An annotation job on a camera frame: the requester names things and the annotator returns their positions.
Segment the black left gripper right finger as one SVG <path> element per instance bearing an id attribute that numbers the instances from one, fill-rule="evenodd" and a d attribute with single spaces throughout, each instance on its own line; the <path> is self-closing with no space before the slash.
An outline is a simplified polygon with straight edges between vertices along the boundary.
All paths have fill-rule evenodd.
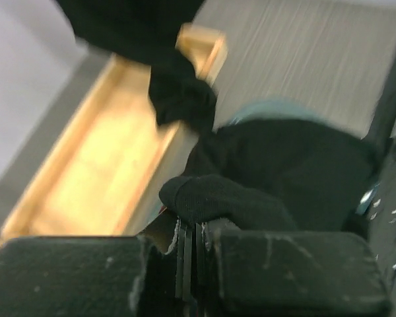
<path id="1" fill-rule="evenodd" d="M 203 316 L 389 316 L 389 291 L 367 242 L 348 232 L 197 229 Z"/>

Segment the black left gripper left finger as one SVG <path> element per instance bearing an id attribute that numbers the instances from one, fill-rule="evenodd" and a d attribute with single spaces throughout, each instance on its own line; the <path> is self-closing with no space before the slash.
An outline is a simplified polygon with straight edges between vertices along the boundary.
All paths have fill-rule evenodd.
<path id="1" fill-rule="evenodd" d="M 0 316 L 196 316 L 180 220 L 135 236 L 21 236 L 0 247 Z"/>

